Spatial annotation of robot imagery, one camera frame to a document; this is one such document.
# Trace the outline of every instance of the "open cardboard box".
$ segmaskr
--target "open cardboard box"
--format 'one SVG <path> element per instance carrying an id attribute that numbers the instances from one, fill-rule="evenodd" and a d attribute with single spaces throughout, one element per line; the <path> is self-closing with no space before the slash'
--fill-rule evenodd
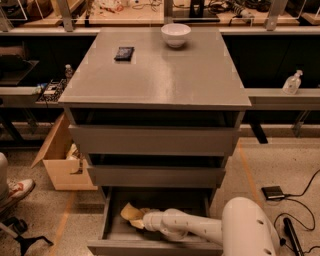
<path id="1" fill-rule="evenodd" d="M 96 190 L 87 171 L 87 161 L 82 160 L 80 168 L 80 160 L 66 159 L 73 142 L 69 125 L 64 113 L 57 118 L 31 168 L 42 160 L 56 190 Z"/>

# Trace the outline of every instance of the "bottle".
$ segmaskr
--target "bottle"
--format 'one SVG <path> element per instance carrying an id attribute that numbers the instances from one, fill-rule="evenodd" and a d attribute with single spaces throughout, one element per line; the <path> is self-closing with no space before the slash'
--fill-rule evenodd
<path id="1" fill-rule="evenodd" d="M 73 76 L 73 69 L 70 64 L 66 65 L 65 75 L 66 75 L 67 84 L 68 84 Z"/>
<path id="2" fill-rule="evenodd" d="M 296 94 L 301 84 L 300 76 L 302 75 L 302 70 L 297 70 L 293 76 L 289 76 L 286 82 L 284 83 L 282 90 L 286 94 Z"/>

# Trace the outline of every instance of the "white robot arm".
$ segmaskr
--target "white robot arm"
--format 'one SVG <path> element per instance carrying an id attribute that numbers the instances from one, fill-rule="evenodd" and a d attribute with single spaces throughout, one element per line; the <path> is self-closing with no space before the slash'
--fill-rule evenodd
<path id="1" fill-rule="evenodd" d="M 125 208 L 121 215 L 129 220 Z M 133 222 L 139 221 L 140 228 L 160 231 L 169 240 L 182 239 L 191 232 L 221 245 L 224 256 L 279 254 L 280 240 L 276 230 L 262 209 L 247 198 L 230 200 L 223 209 L 222 220 L 189 215 L 177 209 L 151 210 L 140 215 L 140 220 L 138 215 Z"/>

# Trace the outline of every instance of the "shoe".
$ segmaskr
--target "shoe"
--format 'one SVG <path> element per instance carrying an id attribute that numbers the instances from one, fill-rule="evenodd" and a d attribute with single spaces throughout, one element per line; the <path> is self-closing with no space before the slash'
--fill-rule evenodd
<path id="1" fill-rule="evenodd" d="M 32 179 L 26 179 L 17 183 L 9 183 L 9 195 L 6 201 L 0 205 L 0 217 L 4 215 L 10 207 L 25 198 L 35 187 Z"/>

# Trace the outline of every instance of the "floor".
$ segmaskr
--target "floor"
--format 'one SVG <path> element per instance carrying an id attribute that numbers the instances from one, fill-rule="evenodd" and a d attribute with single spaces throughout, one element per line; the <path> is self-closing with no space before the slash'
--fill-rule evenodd
<path id="1" fill-rule="evenodd" d="M 300 194 L 312 175 L 320 169 L 320 129 L 303 127 L 299 138 L 293 136 L 290 127 L 264 127 L 268 144 L 259 144 L 249 127 L 242 127 L 242 136 L 234 154 L 229 158 L 226 177 L 215 195 L 210 212 L 220 219 L 226 202 L 243 196 L 252 199 L 273 222 L 280 213 L 289 213 L 307 227 L 312 227 L 312 217 L 301 205 L 293 201 L 266 201 L 261 187 L 281 186 L 284 193 Z M 32 178 L 36 182 L 33 192 L 13 207 L 8 217 L 25 220 L 28 231 L 23 237 L 46 236 L 54 245 L 49 247 L 38 241 L 26 256 L 89 256 L 86 243 L 97 239 L 103 221 L 103 202 L 98 191 L 55 191 L 42 163 L 30 168 L 37 151 L 7 152 L 8 176 L 13 180 Z M 320 174 L 315 177 L 303 197 L 295 198 L 306 204 L 319 220 Z M 292 219 L 302 249 L 320 246 L 318 222 L 314 231 L 306 231 Z M 284 236 L 283 222 L 276 223 L 280 237 Z M 0 255 L 16 256 L 19 244 L 4 232 L 0 232 Z M 308 255 L 319 255 L 314 249 Z M 286 246 L 281 256 L 293 256 Z"/>

